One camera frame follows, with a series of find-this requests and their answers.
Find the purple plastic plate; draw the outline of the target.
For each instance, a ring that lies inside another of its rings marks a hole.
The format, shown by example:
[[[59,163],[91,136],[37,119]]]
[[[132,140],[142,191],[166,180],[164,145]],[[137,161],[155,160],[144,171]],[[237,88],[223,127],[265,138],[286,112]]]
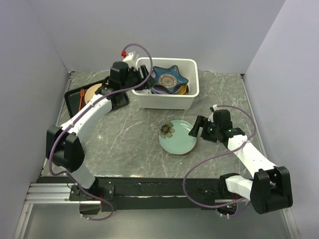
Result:
[[[156,92],[157,94],[176,94],[180,90],[181,86],[177,86],[174,88],[166,88],[162,85],[154,85],[151,87],[151,90]]]

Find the blue star shaped dish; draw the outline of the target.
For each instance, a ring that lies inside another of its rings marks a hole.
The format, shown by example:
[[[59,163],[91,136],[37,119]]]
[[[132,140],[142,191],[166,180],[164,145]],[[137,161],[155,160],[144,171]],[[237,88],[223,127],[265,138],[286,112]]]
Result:
[[[180,74],[177,65],[173,65],[169,68],[154,66],[153,72],[155,73],[154,86],[162,86],[170,93],[173,93],[176,87],[186,85],[189,82],[187,78]]]

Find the light green saucer plate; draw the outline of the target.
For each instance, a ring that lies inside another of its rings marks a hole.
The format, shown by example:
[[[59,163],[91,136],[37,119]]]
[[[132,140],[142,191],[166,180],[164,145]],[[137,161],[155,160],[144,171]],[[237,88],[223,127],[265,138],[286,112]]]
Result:
[[[192,125],[184,120],[170,120],[159,129],[159,144],[168,153],[184,155],[192,151],[197,138],[188,135]]]

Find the yellow polka dot plate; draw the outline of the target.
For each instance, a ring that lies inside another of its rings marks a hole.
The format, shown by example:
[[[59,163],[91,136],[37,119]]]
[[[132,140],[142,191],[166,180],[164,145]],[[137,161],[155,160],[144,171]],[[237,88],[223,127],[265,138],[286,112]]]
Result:
[[[185,85],[182,85],[179,89],[179,91],[176,93],[177,95],[187,95],[188,94],[188,85],[185,84]]]

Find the blue polka dot plate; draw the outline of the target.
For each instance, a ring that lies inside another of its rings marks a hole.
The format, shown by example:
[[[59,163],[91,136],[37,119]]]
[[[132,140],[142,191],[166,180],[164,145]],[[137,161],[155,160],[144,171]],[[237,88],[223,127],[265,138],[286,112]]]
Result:
[[[151,92],[154,94],[160,94],[160,95],[173,95],[176,94],[179,91],[180,88],[177,90],[169,91],[167,88],[156,88],[152,87]]]

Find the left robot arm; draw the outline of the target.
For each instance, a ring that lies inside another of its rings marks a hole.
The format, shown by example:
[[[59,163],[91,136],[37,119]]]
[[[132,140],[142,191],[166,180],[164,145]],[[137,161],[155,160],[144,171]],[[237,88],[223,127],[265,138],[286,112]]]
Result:
[[[116,108],[129,90],[150,88],[151,68],[145,65],[129,66],[124,61],[115,62],[110,75],[94,91],[89,102],[69,121],[61,126],[51,126],[46,134],[46,158],[53,176],[66,174],[81,189],[88,200],[99,194],[97,179],[84,163],[85,152],[81,144],[89,129],[101,117]]]

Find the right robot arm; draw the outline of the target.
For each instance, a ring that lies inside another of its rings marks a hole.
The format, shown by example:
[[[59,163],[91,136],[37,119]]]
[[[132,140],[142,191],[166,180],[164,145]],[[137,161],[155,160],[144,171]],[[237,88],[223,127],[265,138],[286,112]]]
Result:
[[[197,116],[190,136],[201,136],[220,142],[244,164],[252,179],[237,173],[220,176],[218,193],[223,198],[236,194],[251,202],[258,214],[290,208],[293,195],[289,170],[268,160],[251,142],[245,132],[234,127],[229,110],[211,108],[210,117]]]

